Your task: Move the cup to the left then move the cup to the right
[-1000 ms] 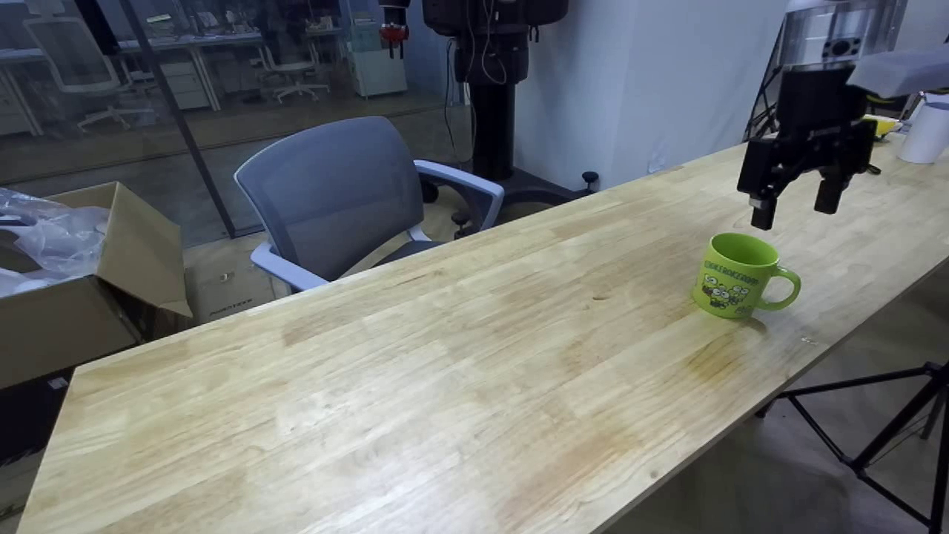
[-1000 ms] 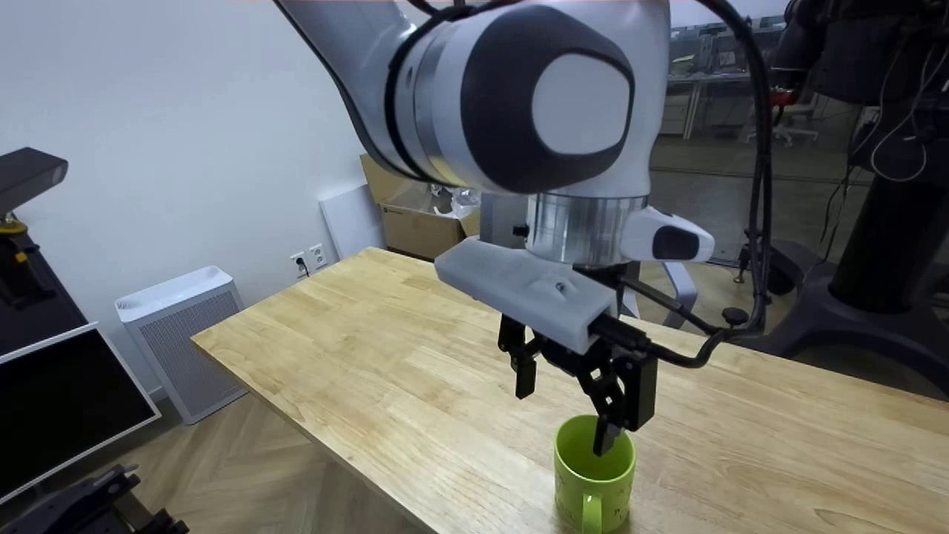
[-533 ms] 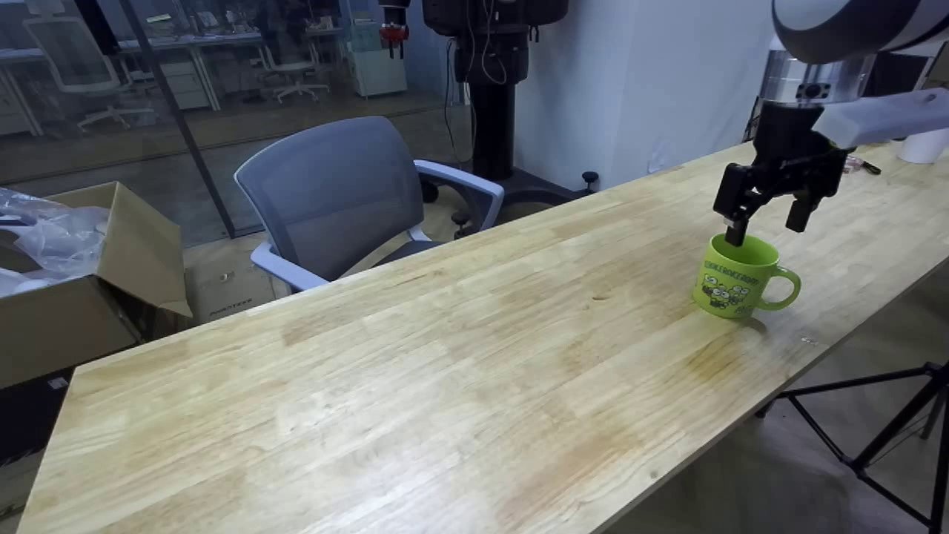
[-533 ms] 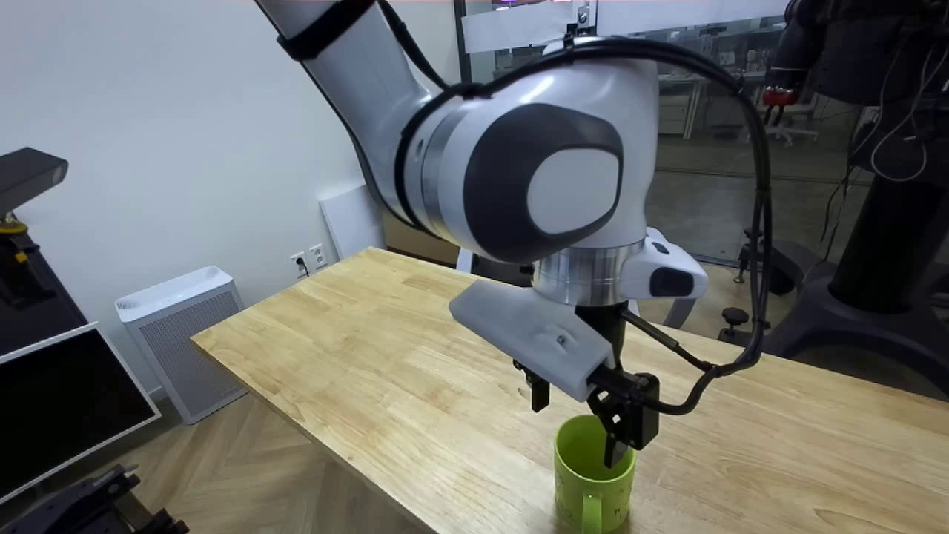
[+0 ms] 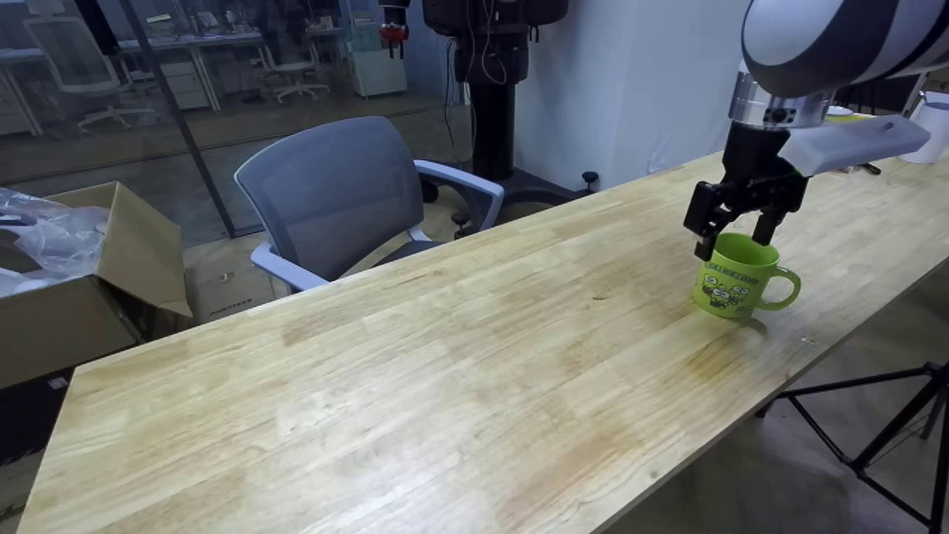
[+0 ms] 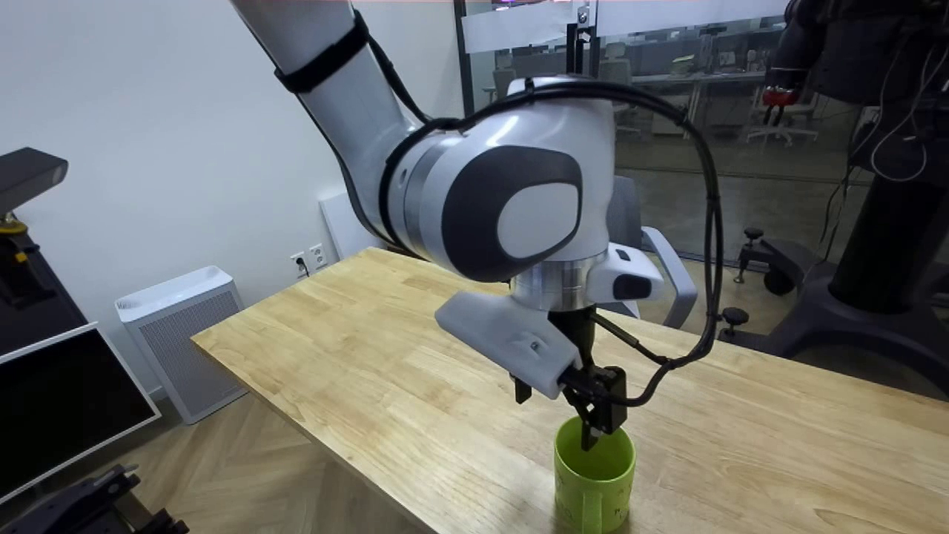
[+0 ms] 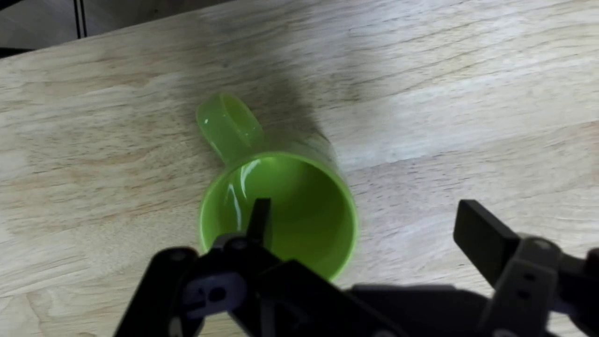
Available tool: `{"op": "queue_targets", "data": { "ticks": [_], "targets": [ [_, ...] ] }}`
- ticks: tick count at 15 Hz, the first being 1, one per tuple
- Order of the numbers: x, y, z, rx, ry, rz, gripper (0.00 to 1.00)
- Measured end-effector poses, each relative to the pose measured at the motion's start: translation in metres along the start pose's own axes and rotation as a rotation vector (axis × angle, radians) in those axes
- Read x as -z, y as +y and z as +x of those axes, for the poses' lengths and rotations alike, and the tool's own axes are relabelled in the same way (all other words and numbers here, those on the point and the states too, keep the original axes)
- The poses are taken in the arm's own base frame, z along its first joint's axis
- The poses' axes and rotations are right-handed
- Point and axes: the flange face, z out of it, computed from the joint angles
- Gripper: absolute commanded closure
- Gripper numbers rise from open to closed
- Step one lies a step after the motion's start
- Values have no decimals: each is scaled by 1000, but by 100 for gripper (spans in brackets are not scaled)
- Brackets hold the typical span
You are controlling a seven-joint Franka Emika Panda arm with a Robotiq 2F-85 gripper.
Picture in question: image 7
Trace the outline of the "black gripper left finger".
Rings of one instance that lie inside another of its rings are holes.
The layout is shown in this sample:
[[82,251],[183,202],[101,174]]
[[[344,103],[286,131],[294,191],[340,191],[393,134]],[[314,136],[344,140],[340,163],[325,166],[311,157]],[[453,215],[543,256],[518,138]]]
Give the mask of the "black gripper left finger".
[[252,204],[249,226],[247,226],[247,237],[254,241],[256,245],[262,245],[266,239],[266,230],[269,222],[269,198],[256,198]]

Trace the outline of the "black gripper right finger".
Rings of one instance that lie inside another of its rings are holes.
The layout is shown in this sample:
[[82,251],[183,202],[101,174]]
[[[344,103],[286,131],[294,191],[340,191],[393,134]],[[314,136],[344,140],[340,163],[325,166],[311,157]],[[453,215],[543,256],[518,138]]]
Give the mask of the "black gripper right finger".
[[518,249],[520,236],[477,200],[460,200],[453,226],[453,241],[485,277],[498,288],[505,282],[505,267]]

